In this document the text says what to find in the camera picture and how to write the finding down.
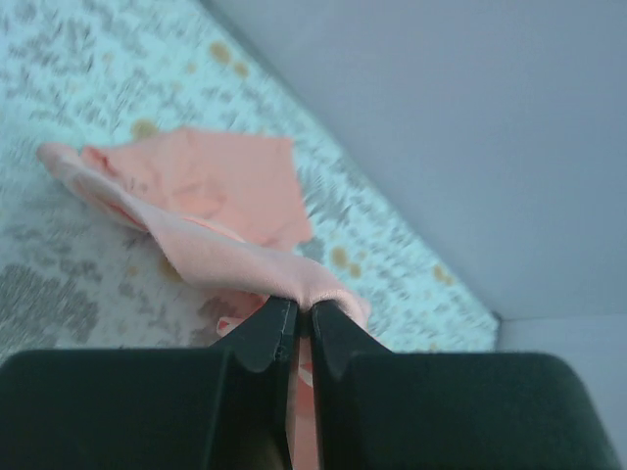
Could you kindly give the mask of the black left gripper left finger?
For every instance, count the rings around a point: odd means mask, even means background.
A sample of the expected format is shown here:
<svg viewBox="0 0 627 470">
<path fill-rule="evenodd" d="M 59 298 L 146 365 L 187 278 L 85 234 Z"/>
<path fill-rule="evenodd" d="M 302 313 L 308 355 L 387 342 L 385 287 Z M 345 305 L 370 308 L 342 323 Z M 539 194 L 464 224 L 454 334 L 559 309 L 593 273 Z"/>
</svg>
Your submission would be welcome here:
<svg viewBox="0 0 627 470">
<path fill-rule="evenodd" d="M 289 370 L 299 343 L 299 308 L 292 301 L 270 298 L 260 309 L 212 345 L 233 353 L 251 372 L 273 365 Z"/>
</svg>

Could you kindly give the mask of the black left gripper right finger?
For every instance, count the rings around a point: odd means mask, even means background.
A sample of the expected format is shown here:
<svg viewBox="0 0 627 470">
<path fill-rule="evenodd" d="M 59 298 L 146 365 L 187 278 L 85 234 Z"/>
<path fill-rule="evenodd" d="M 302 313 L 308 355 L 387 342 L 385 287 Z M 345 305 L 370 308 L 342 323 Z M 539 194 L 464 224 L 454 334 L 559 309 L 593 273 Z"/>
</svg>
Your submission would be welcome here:
<svg viewBox="0 0 627 470">
<path fill-rule="evenodd" d="M 316 304 L 311 320 L 313 362 L 320 360 L 335 380 L 344 375 L 355 356 L 390 352 L 334 301 Z"/>
</svg>

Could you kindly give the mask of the salmon pink t shirt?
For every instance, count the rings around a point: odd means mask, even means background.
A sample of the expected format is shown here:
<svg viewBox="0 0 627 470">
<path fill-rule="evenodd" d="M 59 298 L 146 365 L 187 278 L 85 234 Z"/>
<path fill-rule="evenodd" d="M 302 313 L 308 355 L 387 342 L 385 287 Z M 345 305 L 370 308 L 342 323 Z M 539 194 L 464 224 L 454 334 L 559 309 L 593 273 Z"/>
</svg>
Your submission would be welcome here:
<svg viewBox="0 0 627 470">
<path fill-rule="evenodd" d="M 180 127 L 117 147 L 45 143 L 36 155 L 75 196 L 149 234 L 218 302 L 220 336 L 272 296 L 303 309 L 334 301 L 366 324 L 367 301 L 294 252 L 313 230 L 289 139 Z"/>
</svg>

